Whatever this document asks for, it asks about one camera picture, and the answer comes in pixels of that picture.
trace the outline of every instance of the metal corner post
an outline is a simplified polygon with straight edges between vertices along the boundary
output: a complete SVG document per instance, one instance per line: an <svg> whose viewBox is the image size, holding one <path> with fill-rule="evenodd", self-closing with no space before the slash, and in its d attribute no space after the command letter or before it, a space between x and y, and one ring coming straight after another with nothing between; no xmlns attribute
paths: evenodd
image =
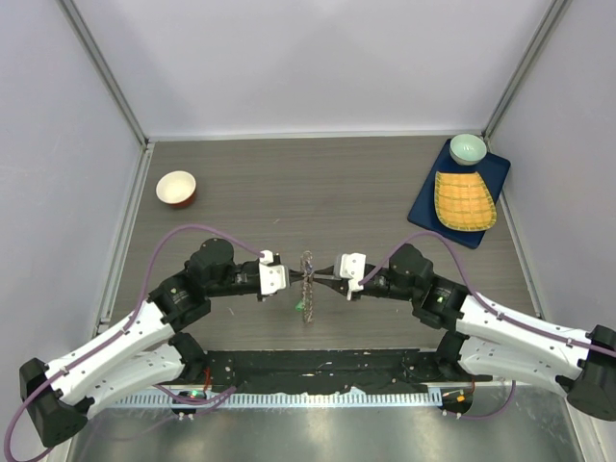
<svg viewBox="0 0 616 462"><path fill-rule="evenodd" d="M483 131L483 138L489 140L494 135L495 130L501 123L504 114L513 101L513 98L520 90L520 87L528 75L528 72L532 68L532 65L536 62L541 50L543 50L545 44L550 38L550 35L558 24L558 21L563 16L571 2L572 0L552 0L552 3L548 7L548 10L539 24L539 27L530 40L522 59L518 63L516 70L513 72L504 93L500 97L499 104L490 116L490 120Z"/></svg>
<svg viewBox="0 0 616 462"><path fill-rule="evenodd" d="M128 104L128 101L126 101L126 98L124 97L124 94L122 93L122 90L119 87L119 84L117 83L114 74L107 65L103 54L98 48L98 45L96 44L96 41L94 40L94 37L90 32L90 28L86 24L84 18L79 13L79 9L75 5L75 2L73 0L56 1L60 6L60 9L64 12L66 19L72 26L73 31L77 35L77 38L81 41L86 52L90 56L90 61L96 68L96 71L103 80L105 87L107 87L107 90L109 91L111 97L114 99L117 104L117 107L126 119L126 122L128 123L131 131L133 132L133 135L135 135L135 138L140 144L141 149L146 149L147 136L143 132L139 121L135 117L135 113L133 113L133 110Z"/></svg>

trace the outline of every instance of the light green bowl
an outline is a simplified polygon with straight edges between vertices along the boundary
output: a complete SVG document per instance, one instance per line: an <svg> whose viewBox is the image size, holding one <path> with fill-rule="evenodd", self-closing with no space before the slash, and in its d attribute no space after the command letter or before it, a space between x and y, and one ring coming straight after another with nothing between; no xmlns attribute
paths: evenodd
<svg viewBox="0 0 616 462"><path fill-rule="evenodd" d="M474 166L488 152L485 142L475 135L458 135L449 145L452 159L460 166Z"/></svg>

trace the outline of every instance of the yellow woven mat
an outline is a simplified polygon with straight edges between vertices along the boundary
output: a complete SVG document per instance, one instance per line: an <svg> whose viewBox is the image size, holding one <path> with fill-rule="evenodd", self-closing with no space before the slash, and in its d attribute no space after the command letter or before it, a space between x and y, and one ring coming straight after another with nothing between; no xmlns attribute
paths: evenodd
<svg viewBox="0 0 616 462"><path fill-rule="evenodd" d="M484 231L497 222L497 208L479 173L436 172L436 216L456 231Z"/></svg>

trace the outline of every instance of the blue tray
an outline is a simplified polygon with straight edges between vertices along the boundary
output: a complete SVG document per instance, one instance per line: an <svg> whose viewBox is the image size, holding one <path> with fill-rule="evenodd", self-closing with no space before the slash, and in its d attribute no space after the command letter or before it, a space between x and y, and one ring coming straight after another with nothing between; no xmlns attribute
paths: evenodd
<svg viewBox="0 0 616 462"><path fill-rule="evenodd" d="M423 183L422 190L417 196L417 199L415 199L413 208L408 214L408 220L422 228L436 231L450 241L465 245L466 247L478 248L485 231L476 231L474 233L454 231L447 228L436 217L436 210L434 208L434 181L436 172L473 173L474 171L478 171L496 204L499 195L501 195L502 185L507 177L511 163L502 157L495 156L488 152L485 158L474 166L459 166L449 154L450 143L451 140L447 140L443 149L441 149L439 157L436 158L434 166L432 166L432 170L428 173L425 183Z"/></svg>

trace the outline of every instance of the white cable track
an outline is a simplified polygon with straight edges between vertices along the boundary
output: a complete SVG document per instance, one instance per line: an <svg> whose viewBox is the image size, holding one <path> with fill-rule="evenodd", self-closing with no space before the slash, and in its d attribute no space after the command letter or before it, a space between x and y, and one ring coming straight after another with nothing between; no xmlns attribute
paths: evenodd
<svg viewBox="0 0 616 462"><path fill-rule="evenodd" d="M173 393L182 390L174 389ZM390 395L367 395L352 388L345 394L333 395L272 395L236 394L232 395L220 409L275 409L275 408L340 408L340 407L432 407L441 406L443 398L440 388L429 388L427 393L406 393ZM113 409L154 409L172 407L177 409L195 408L185 404L174 404L172 398L158 390L143 390L123 398Z"/></svg>

